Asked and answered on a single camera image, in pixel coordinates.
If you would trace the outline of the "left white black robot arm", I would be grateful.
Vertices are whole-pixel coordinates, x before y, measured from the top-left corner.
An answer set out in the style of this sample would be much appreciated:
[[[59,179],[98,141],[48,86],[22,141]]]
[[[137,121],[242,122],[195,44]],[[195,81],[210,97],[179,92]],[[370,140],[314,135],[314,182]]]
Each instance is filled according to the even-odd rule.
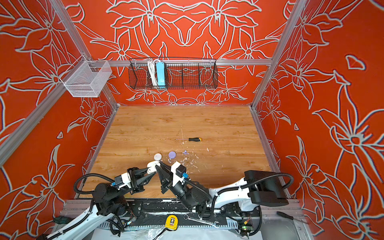
[[[110,231],[115,236],[120,236],[125,231],[126,224],[121,217],[128,212],[133,212],[129,207],[125,195],[141,193],[156,174],[157,166],[139,169],[130,168],[124,174],[111,179],[101,174],[86,174],[80,177],[74,184],[74,190],[80,195],[91,194],[93,196],[90,206],[78,217],[70,221],[60,230],[51,234],[42,234],[38,240],[82,240],[100,224],[107,222]],[[92,191],[78,189],[78,183],[89,177],[97,177],[105,180],[98,184]]]

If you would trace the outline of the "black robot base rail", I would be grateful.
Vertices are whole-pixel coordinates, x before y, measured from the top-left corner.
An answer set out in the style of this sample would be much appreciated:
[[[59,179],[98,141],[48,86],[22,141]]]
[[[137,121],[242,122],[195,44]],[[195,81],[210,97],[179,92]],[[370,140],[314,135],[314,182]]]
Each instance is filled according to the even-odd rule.
[[[195,209],[187,209],[177,199],[127,199],[129,209],[120,217],[126,230],[161,229],[170,215],[178,218],[180,228],[214,229],[212,225],[200,223]],[[254,208],[250,212],[240,212],[237,204],[228,204],[215,209],[209,223],[216,221],[216,229],[238,229],[244,222],[246,226],[256,227],[260,220],[260,210]]]

